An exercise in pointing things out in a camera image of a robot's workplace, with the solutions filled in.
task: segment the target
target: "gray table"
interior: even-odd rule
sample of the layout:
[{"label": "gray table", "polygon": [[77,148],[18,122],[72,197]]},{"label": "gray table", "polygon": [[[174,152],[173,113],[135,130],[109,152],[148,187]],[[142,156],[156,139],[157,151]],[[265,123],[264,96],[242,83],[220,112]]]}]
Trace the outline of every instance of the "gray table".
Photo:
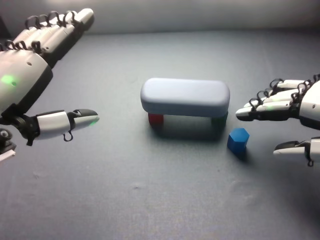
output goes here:
[{"label": "gray table", "polygon": [[[78,108],[100,121],[25,146],[0,166],[3,240],[311,240],[320,237],[320,171],[273,158],[274,146],[320,132],[241,122],[235,111],[274,78],[320,71],[320,34],[215,31],[85,36],[54,68],[30,115]],[[231,93],[225,132],[208,118],[166,116],[149,126],[140,103],[151,77],[212,79]],[[247,157],[226,148],[250,133]]]}]

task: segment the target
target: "robotic hand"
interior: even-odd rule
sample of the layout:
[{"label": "robotic hand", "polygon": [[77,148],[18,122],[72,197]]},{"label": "robotic hand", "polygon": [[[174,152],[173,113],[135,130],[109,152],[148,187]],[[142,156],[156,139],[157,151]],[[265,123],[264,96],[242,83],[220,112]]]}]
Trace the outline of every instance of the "robotic hand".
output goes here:
[{"label": "robotic hand", "polygon": [[[34,139],[63,135],[73,139],[72,130],[99,120],[93,110],[51,111],[25,115],[53,78],[52,68],[77,43],[94,22],[91,9],[80,12],[31,16],[25,29],[13,41],[0,44],[0,124],[13,125],[32,146]],[[12,134],[0,129],[0,161],[15,154]]]},{"label": "robotic hand", "polygon": [[[235,114],[241,121],[286,121],[299,119],[301,124],[320,130],[320,74],[309,80],[275,79],[270,88],[259,91],[256,98]],[[275,147],[273,155],[282,159],[307,160],[308,166],[320,162],[320,137],[311,141],[289,141]]]}]

